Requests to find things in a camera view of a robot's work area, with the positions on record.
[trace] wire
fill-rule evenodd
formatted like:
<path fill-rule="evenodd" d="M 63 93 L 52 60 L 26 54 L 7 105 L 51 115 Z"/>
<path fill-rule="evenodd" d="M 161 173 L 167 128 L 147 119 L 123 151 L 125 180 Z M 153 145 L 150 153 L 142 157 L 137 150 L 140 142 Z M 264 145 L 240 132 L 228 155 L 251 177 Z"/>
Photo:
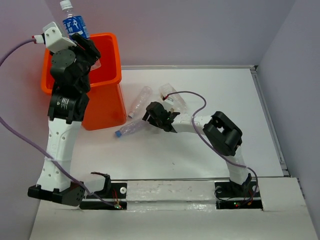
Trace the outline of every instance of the wire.
<path fill-rule="evenodd" d="M 228 164 L 231 164 L 233 166 L 236 166 L 236 167 L 239 167 L 239 168 L 243 168 L 243 169 L 248 169 L 250 170 L 254 177 L 255 177 L 255 184 L 256 184 L 256 188 L 252 194 L 252 196 L 244 203 L 244 204 L 247 204 L 249 203 L 253 198 L 254 196 L 256 195 L 256 193 L 258 192 L 258 176 L 256 174 L 256 172 L 251 168 L 251 167 L 247 167 L 245 165 L 241 165 L 241 164 L 237 164 L 237 163 L 233 163 L 232 161 L 230 161 L 229 159 L 227 159 L 225 156 L 223 156 L 222 154 L 220 154 L 202 135 L 201 133 L 199 132 L 199 130 L 197 129 L 197 126 L 195 124 L 195 116 L 197 113 L 199 113 L 201 110 L 203 110 L 206 106 L 207 106 L 207 100 L 201 96 L 200 94 L 196 93 L 196 92 L 193 92 L 193 91 L 175 91 L 175 92 L 171 92 L 169 93 L 165 99 L 167 99 L 170 95 L 174 95 L 174 94 L 193 94 L 193 95 L 196 95 L 198 97 L 200 97 L 204 104 L 202 107 L 200 107 L 198 110 L 196 110 L 193 114 L 192 114 L 192 119 L 191 119 L 191 123 L 192 123 L 192 126 L 196 132 L 196 134 L 198 134 L 198 136 L 200 137 L 200 139 L 210 148 L 212 149 L 216 154 L 218 154 L 223 160 L 225 160 Z"/>
<path fill-rule="evenodd" d="M 33 43 L 36 42 L 36 39 L 32 38 L 32 39 L 28 39 L 25 40 L 23 42 L 21 42 L 20 44 L 18 44 L 17 46 L 15 46 L 14 48 L 12 48 L 11 50 L 9 50 L 1 59 L 0 59 L 0 67 L 2 66 L 2 64 L 5 62 L 5 60 L 18 48 L 22 47 L 25 44 L 28 43 Z M 90 190 L 79 180 L 75 179 L 73 176 L 71 176 L 66 170 L 64 170 L 64 168 L 57 162 L 54 160 L 54 158 L 46 152 L 46 150 L 44 150 L 42 147 L 40 147 L 38 144 L 36 144 L 35 142 L 33 142 L 32 140 L 30 140 L 29 138 L 27 138 L 26 136 L 22 135 L 21 133 L 17 132 L 16 130 L 14 130 L 11 126 L 9 126 L 5 120 L 0 116 L 0 123 L 7 129 L 9 130 L 11 133 L 13 133 L 14 135 L 16 135 L 18 138 L 20 138 L 21 140 L 25 141 L 27 144 L 31 145 L 32 147 L 34 147 L 35 149 L 37 149 L 40 153 L 42 153 L 44 156 L 46 156 L 48 159 L 50 159 L 52 161 L 52 163 L 67 177 L 69 178 L 71 181 L 73 181 L 74 183 L 80 185 L 89 196 L 94 196 L 97 199 L 99 199 L 101 202 L 103 202 L 104 204 L 107 204 L 109 206 L 113 206 L 111 203 L 103 200 L 100 196 L 98 196 L 96 193 L 94 192 L 90 192 Z"/>
<path fill-rule="evenodd" d="M 248 202 L 248 205 L 251 205 L 253 201 L 254 201 L 254 198 L 252 197 L 251 201 Z"/>
<path fill-rule="evenodd" d="M 116 205 L 117 204 L 117 200 L 116 200 L 114 189 L 112 190 L 112 198 L 113 198 L 114 205 Z"/>
<path fill-rule="evenodd" d="M 237 198 L 236 196 L 233 196 L 233 197 L 229 197 L 229 198 L 227 198 L 227 199 L 222 199 L 222 198 L 219 198 L 219 197 L 217 196 L 217 192 L 218 192 L 217 190 L 214 191 L 214 196 L 215 196 L 216 199 L 220 200 L 221 202 L 227 202 L 227 201 L 230 200 L 230 199 L 235 199 L 235 198 Z"/>
<path fill-rule="evenodd" d="M 116 203 L 119 204 L 118 194 L 117 194 L 116 190 L 113 189 L 113 192 L 114 192 L 114 196 L 115 196 L 115 199 L 116 199 Z"/>

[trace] crushed plastic bottle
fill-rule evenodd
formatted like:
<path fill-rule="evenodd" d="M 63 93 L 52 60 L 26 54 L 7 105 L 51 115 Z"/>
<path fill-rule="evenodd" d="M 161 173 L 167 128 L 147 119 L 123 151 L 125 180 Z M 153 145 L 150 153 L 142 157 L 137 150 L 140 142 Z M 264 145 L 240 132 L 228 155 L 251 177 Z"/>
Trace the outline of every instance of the crushed plastic bottle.
<path fill-rule="evenodd" d="M 141 129 L 143 129 L 147 125 L 148 125 L 148 122 L 142 119 L 139 119 L 121 127 L 118 131 L 115 132 L 115 135 L 118 138 L 120 138 L 121 136 L 134 134 L 140 131 Z"/>
<path fill-rule="evenodd" d="M 159 87 L 161 98 L 166 97 L 168 94 L 177 92 L 170 83 Z M 187 104 L 180 94 L 170 95 L 169 98 L 173 101 L 173 108 L 175 112 L 185 114 L 187 112 Z"/>
<path fill-rule="evenodd" d="M 150 98 L 152 94 L 152 89 L 148 86 L 144 86 L 139 93 L 139 95 L 136 97 L 136 99 L 133 101 L 131 105 L 130 112 L 128 114 L 128 117 L 133 119 L 137 114 L 143 109 L 143 107 L 146 105 L 148 99 Z"/>

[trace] bottle cap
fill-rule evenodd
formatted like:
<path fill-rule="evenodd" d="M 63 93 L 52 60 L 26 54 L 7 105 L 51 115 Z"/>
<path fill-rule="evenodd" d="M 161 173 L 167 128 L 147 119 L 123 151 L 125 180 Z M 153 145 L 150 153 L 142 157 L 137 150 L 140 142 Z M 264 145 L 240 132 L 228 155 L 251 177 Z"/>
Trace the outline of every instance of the bottle cap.
<path fill-rule="evenodd" d="M 134 116 L 135 116 L 135 114 L 134 114 L 133 112 L 130 112 L 130 113 L 128 114 L 128 117 L 129 117 L 130 119 L 133 119 Z"/>
<path fill-rule="evenodd" d="M 73 6 L 70 2 L 70 0 L 63 0 L 60 2 L 60 6 L 62 10 L 66 10 L 66 9 L 72 9 Z"/>
<path fill-rule="evenodd" d="M 122 133 L 118 130 L 118 131 L 115 132 L 115 135 L 116 135 L 118 138 L 120 138 L 120 137 L 122 136 Z"/>

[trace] white plastic bracket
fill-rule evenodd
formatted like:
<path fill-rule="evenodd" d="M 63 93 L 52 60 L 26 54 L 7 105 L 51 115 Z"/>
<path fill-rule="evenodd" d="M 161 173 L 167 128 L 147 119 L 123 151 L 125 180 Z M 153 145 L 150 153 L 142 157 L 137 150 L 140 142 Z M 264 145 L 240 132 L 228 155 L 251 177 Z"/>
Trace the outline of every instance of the white plastic bracket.
<path fill-rule="evenodd" d="M 72 40 L 64 36 L 64 32 L 54 21 L 42 30 L 44 32 L 45 47 L 53 53 L 76 46 Z"/>
<path fill-rule="evenodd" d="M 211 116 L 196 116 L 194 117 L 194 123 L 199 132 L 204 135 L 205 124 L 209 123 Z M 194 126 L 192 125 L 192 116 L 188 114 L 180 114 L 175 117 L 172 126 L 177 133 L 196 133 Z"/>
<path fill-rule="evenodd" d="M 234 156 L 226 156 L 226 159 L 228 159 L 230 162 L 234 164 L 239 164 L 242 166 L 245 166 L 245 160 L 242 155 L 242 148 L 241 146 L 238 147 L 238 149 L 235 152 Z M 230 180 L 236 184 L 242 185 L 248 177 L 249 170 L 247 168 L 239 167 L 239 166 L 234 166 L 230 163 L 226 163 L 229 174 L 230 174 Z"/>
<path fill-rule="evenodd" d="M 80 121 L 73 121 L 67 124 L 66 120 L 55 118 L 49 120 L 49 136 L 46 151 L 57 161 L 61 167 L 70 173 L 72 154 L 81 127 Z M 63 191 L 70 187 L 70 179 L 67 178 L 47 157 L 37 185 L 41 185 L 42 190 L 52 192 L 54 189 Z"/>

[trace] screw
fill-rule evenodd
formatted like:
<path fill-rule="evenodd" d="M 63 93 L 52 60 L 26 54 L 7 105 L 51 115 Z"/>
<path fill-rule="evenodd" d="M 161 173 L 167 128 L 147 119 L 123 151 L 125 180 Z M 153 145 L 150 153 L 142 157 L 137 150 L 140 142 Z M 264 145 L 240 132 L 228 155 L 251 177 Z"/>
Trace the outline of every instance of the screw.
<path fill-rule="evenodd" d="M 126 194 L 127 189 L 123 186 L 122 188 L 120 188 L 120 193 L 121 194 Z"/>
<path fill-rule="evenodd" d="M 252 190 L 255 192 L 259 192 L 260 190 L 259 190 L 259 187 L 257 186 L 257 185 L 254 185 L 253 187 L 252 187 Z"/>
<path fill-rule="evenodd" d="M 221 187 L 221 186 L 217 186 L 217 187 L 215 188 L 215 191 L 216 191 L 217 194 L 222 193 L 222 187 Z"/>

